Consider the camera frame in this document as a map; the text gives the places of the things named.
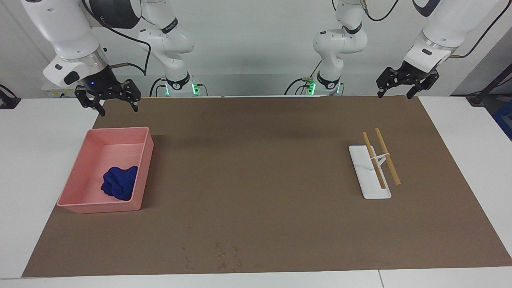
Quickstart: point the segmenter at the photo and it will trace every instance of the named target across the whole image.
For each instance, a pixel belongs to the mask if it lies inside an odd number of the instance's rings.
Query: brown paper mat
[[[56,207],[24,277],[511,265],[419,100],[151,98],[95,128],[148,126],[142,210]],[[348,152],[380,127],[403,185],[364,200]]]

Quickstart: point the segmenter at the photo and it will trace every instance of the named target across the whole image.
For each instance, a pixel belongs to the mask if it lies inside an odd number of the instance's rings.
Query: green indicator light
[[[308,88],[308,94],[309,95],[315,94],[315,89],[316,89],[316,83],[311,82],[311,85],[309,85],[309,88]]]
[[[192,85],[192,92],[194,93],[194,95],[198,95],[199,88],[197,88],[197,85],[195,85],[194,83],[191,83],[191,85]]]

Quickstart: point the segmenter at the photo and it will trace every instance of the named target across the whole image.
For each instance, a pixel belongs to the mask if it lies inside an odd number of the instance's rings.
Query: black stand
[[[508,65],[503,72],[498,75],[487,87],[485,87],[482,92],[478,93],[478,95],[475,96],[467,96],[467,101],[471,104],[473,107],[483,107],[482,100],[485,96],[489,95],[489,93],[496,88],[502,81],[505,80],[507,76],[509,76],[512,73],[512,64]]]
[[[5,94],[2,90],[0,90],[0,99],[2,100],[3,104],[0,105],[0,110],[5,109],[14,109],[16,106],[18,106],[18,103],[22,100],[18,97],[9,97],[7,94]]]

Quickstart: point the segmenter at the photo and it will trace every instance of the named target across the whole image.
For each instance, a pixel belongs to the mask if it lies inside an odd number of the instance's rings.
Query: wooden chopstick
[[[377,133],[377,137],[379,138],[380,147],[382,147],[382,150],[384,153],[389,153],[388,148],[386,147],[386,143],[384,143],[384,139],[382,137],[382,134],[380,133],[379,128],[375,128],[375,132]],[[398,173],[396,173],[395,165],[393,164],[393,161],[391,160],[391,155],[386,155],[386,161],[388,163],[389,170],[391,170],[391,175],[393,175],[393,180],[395,180],[396,185],[402,184],[400,181],[400,178],[398,178]]]
[[[365,139],[366,149],[368,149],[368,154],[370,155],[370,158],[372,159],[373,169],[375,170],[375,174],[377,174],[377,178],[379,179],[380,188],[386,189],[386,184],[384,183],[384,179],[382,178],[382,175],[380,173],[380,168],[379,168],[379,165],[377,164],[377,160],[375,159],[375,154],[373,153],[372,146],[370,145],[370,140],[368,139],[368,135],[366,134],[366,132],[363,132],[362,136]]]

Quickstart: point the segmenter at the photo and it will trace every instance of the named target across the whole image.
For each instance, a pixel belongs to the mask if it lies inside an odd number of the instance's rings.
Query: black cable
[[[308,87],[309,87],[308,85],[302,85],[302,86],[299,86],[299,87],[297,88],[297,90],[295,91],[295,94],[294,94],[294,95],[297,95],[297,92],[298,92],[298,90],[299,90],[300,88],[302,88],[302,91],[304,91],[304,88],[308,88]]]
[[[304,80],[302,80],[302,78],[299,78],[299,79],[294,80],[294,81],[293,81],[293,82],[288,86],[288,88],[286,88],[286,91],[285,91],[285,94],[284,94],[284,95],[288,94],[288,91],[289,91],[289,90],[290,90],[290,88],[293,86],[293,84],[295,84],[295,83],[297,83],[297,82],[300,82],[300,81],[304,81]]]
[[[0,84],[0,87],[4,88],[5,91],[9,92],[12,94],[12,96],[14,96],[14,98],[18,98],[18,96],[16,96],[16,94],[14,94],[14,92],[11,91],[11,89],[5,87],[4,85]]]
[[[508,78],[507,80],[505,80],[505,81],[503,81],[503,82],[499,83],[498,85],[496,85],[496,87],[494,87],[493,89],[498,88],[498,87],[500,87],[501,85],[504,85],[505,83],[509,82],[511,79],[512,79],[512,77]],[[467,95],[465,95],[465,96],[474,96],[474,95],[477,95],[477,94],[481,93],[482,91],[483,91],[483,90],[476,91],[476,92],[473,92],[473,93],[467,94]]]
[[[393,6],[391,7],[391,9],[388,11],[388,13],[386,15],[384,15],[384,17],[380,18],[380,19],[374,19],[372,16],[370,16],[370,12],[368,12],[368,7],[363,7],[364,11],[365,11],[365,14],[366,16],[368,16],[368,18],[371,20],[371,21],[375,21],[375,22],[379,22],[379,21],[382,21],[384,19],[386,19],[389,14],[391,14],[391,12],[393,12],[393,10],[395,9],[395,6],[398,4],[398,0],[395,1],[395,4],[393,4]]]
[[[165,85],[159,85],[159,86],[157,87],[157,90],[155,91],[155,95],[156,95],[157,97],[158,97],[158,88],[160,88],[160,87],[164,87],[165,89],[167,89],[167,87],[166,87]]]
[[[466,58],[468,57],[475,49],[476,47],[478,46],[478,44],[480,44],[480,42],[482,41],[482,39],[485,37],[485,35],[487,35],[487,32],[489,32],[489,30],[494,26],[494,24],[496,24],[496,22],[501,18],[501,16],[503,16],[503,14],[505,14],[505,12],[508,10],[508,8],[510,7],[510,5],[512,4],[512,0],[509,0],[507,5],[505,6],[505,8],[503,9],[503,11],[501,11],[501,13],[498,15],[498,17],[496,17],[496,19],[494,19],[494,21],[489,25],[489,27],[487,27],[487,29],[485,30],[485,32],[483,32],[482,36],[480,36],[480,38],[478,39],[478,41],[475,43],[475,45],[473,46],[473,48],[471,48],[471,50],[466,53],[465,55],[452,55],[450,56],[451,59],[461,59],[461,58]]]
[[[153,82],[153,85],[151,85],[151,89],[150,89],[150,97],[151,95],[153,94],[153,89],[155,88],[155,86],[157,85],[158,82],[160,81],[163,81],[162,78],[158,78],[155,80],[155,82]]]
[[[206,97],[209,97],[210,95],[208,94],[208,88],[206,87],[205,84],[197,84],[198,87],[200,86],[203,86],[204,87],[204,90],[206,90]]]
[[[320,62],[318,62],[318,64],[316,65],[315,69],[313,70],[313,72],[311,73],[311,75],[309,75],[309,77],[313,77],[313,74],[315,74],[316,70],[320,67],[320,63],[322,63],[322,60],[320,60]]]
[[[117,35],[119,36],[122,36],[126,39],[129,39],[129,40],[132,40],[132,41],[135,41],[135,42],[138,42],[138,43],[141,43],[141,44],[145,44],[147,45],[147,57],[146,57],[146,63],[145,63],[145,66],[144,66],[144,69],[142,69],[140,66],[138,65],[135,65],[135,64],[132,64],[132,63],[129,63],[130,66],[133,66],[137,69],[139,69],[140,71],[142,71],[142,74],[144,74],[144,76],[147,76],[147,64],[149,63],[150,61],[150,55],[151,55],[151,45],[147,42],[144,42],[142,40],[139,40],[139,39],[135,39],[133,37],[130,37],[128,35],[125,35],[121,32],[118,32],[116,30],[114,30],[112,27],[110,27],[109,25],[107,25],[102,19],[100,19],[99,17],[97,17],[96,15],[94,15],[94,13],[89,9],[89,7],[87,6],[86,4],[86,0],[82,0],[82,4],[84,6],[84,8],[87,10],[87,13],[89,13],[96,21],[98,21],[100,23],[100,25],[102,25],[103,27],[109,29],[110,31],[116,33]]]

